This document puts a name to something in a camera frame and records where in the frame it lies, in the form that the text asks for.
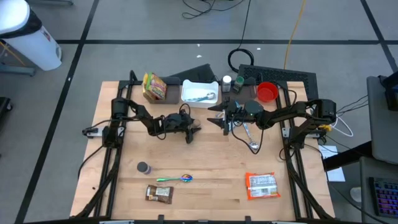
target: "yellow cable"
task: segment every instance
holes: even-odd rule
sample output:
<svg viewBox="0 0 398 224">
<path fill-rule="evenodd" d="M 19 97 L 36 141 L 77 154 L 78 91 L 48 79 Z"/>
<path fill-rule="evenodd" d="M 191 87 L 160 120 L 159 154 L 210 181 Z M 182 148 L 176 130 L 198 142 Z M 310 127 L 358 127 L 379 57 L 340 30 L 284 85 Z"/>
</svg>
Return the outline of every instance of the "yellow cable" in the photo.
<svg viewBox="0 0 398 224">
<path fill-rule="evenodd" d="M 306 0 L 303 0 L 303 4 L 301 5 L 301 9 L 300 9 L 300 14 L 298 15 L 298 19 L 296 21 L 296 25 L 294 26 L 294 29 L 293 29 L 293 32 L 292 32 L 292 36 L 290 37 L 289 43 L 287 44 L 287 49 L 286 49 L 286 54 L 285 54 L 284 69 L 286 69 L 286 61 L 287 61 L 287 58 L 289 56 L 290 44 L 292 43 L 292 39 L 293 39 L 294 33 L 296 32 L 297 26 L 299 25 L 299 22 L 301 20 L 301 16 L 302 16 L 303 11 L 304 11 L 305 2 L 306 2 Z"/>
<path fill-rule="evenodd" d="M 4 49 L 6 49 L 10 54 L 12 54 L 12 56 L 14 56 L 23 66 L 26 66 L 25 63 L 18 56 L 16 56 L 10 49 L 8 49 L 8 47 L 5 46 L 1 41 L 0 44 L 2 45 L 2 47 L 4 47 Z"/>
</svg>

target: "table leg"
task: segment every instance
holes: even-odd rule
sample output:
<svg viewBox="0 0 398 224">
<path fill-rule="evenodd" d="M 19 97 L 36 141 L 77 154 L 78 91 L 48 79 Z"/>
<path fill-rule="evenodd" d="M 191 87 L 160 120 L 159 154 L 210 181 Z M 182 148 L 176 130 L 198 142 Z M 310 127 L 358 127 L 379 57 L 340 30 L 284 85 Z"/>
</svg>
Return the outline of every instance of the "table leg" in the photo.
<svg viewBox="0 0 398 224">
<path fill-rule="evenodd" d="M 362 156 L 372 156 L 372 141 L 368 141 L 362 145 L 356 146 L 345 152 L 341 152 L 335 156 L 323 160 L 323 167 L 325 171 L 337 169 L 354 162 L 358 162 Z"/>
</svg>

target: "orange snack bag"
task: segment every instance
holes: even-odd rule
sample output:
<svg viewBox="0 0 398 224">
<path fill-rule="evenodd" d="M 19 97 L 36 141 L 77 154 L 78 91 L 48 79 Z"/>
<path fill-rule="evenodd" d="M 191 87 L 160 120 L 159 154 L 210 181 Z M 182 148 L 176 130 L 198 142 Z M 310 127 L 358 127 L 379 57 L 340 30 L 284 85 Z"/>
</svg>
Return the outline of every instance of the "orange snack bag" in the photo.
<svg viewBox="0 0 398 224">
<path fill-rule="evenodd" d="M 269 174 L 247 172 L 246 187 L 248 188 L 248 200 L 280 197 L 273 172 Z"/>
</svg>

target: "food package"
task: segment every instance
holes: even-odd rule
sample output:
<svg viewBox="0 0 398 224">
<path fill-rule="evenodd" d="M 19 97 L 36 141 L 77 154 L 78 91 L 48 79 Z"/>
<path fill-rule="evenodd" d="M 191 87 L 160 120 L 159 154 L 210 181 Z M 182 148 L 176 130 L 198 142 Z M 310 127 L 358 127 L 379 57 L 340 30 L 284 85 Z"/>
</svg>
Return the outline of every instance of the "food package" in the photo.
<svg viewBox="0 0 398 224">
<path fill-rule="evenodd" d="M 166 98 L 167 85 L 153 72 L 145 73 L 142 81 L 142 94 L 152 100 L 164 100 Z"/>
<path fill-rule="evenodd" d="M 145 200 L 154 200 L 157 202 L 171 204 L 173 198 L 173 191 L 174 191 L 173 187 L 156 187 L 153 185 L 148 185 Z"/>
<path fill-rule="evenodd" d="M 248 188 L 248 200 L 280 197 L 273 172 L 269 174 L 252 174 L 247 172 L 246 187 Z"/>
</svg>

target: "paper sheet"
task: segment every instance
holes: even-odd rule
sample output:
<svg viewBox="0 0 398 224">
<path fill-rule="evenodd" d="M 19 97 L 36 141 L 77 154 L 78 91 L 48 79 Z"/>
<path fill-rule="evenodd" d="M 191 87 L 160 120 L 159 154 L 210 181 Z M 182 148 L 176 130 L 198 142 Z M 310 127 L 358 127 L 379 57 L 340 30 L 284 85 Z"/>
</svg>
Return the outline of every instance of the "paper sheet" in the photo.
<svg viewBox="0 0 398 224">
<path fill-rule="evenodd" d="M 337 155 L 337 148 L 336 146 L 321 146 L 319 145 L 319 150 L 322 153 L 322 158 L 326 159 L 327 157 L 331 157 Z M 330 182 L 345 182 L 346 179 L 344 178 L 343 168 L 339 167 L 337 169 L 328 171 L 328 177 Z"/>
</svg>

